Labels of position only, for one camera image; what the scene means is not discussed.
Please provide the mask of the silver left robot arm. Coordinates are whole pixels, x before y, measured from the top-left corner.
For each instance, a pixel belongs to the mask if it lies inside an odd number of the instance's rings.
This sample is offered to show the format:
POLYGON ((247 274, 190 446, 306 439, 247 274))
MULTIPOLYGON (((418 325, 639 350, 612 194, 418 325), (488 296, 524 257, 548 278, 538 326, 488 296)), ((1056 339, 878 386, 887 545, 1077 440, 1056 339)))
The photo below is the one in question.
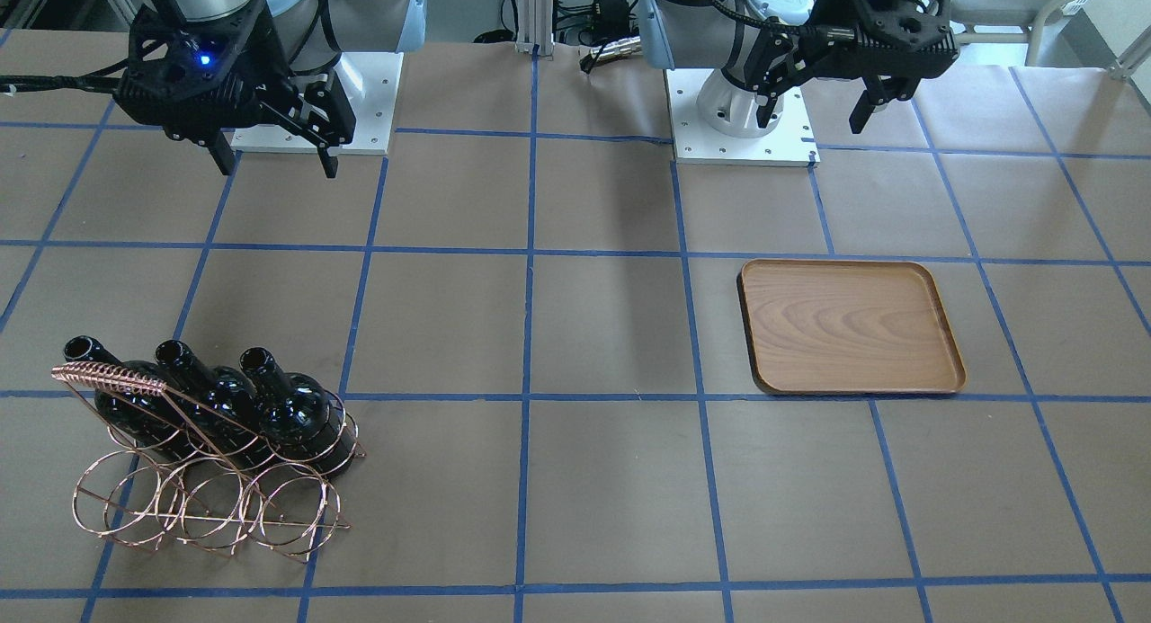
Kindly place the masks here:
POLYGON ((861 81, 851 131, 907 102, 960 56, 950 0, 640 0, 651 67, 709 70, 699 111, 716 131, 773 131, 785 94, 811 79, 861 81))

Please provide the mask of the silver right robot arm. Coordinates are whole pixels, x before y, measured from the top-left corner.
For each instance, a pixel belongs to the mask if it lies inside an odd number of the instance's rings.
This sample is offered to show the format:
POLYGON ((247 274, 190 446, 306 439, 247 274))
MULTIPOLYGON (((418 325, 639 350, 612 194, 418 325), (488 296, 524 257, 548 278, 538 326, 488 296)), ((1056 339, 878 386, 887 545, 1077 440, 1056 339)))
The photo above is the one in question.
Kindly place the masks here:
POLYGON ((143 0, 112 99, 206 149, 223 175, 236 164, 227 130, 276 126, 333 178, 337 149, 367 135, 367 88, 349 58, 420 50, 426 18, 426 0, 143 0))

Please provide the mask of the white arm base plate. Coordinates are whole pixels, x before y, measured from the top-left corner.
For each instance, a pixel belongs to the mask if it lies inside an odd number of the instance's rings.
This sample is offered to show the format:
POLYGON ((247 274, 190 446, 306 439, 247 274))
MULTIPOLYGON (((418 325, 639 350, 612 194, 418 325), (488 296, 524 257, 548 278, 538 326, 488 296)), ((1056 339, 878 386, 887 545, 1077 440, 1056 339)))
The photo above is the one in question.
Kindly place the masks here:
MULTIPOLYGON (((356 115, 353 139, 331 155, 386 155, 399 89, 403 53, 345 52, 335 67, 356 115)), ((233 134, 233 149, 256 153, 315 155, 317 149, 277 126, 256 126, 233 134)))
POLYGON ((761 127, 752 92, 727 82, 719 69, 666 70, 674 160, 706 165, 820 164, 811 122, 799 89, 788 90, 761 127))

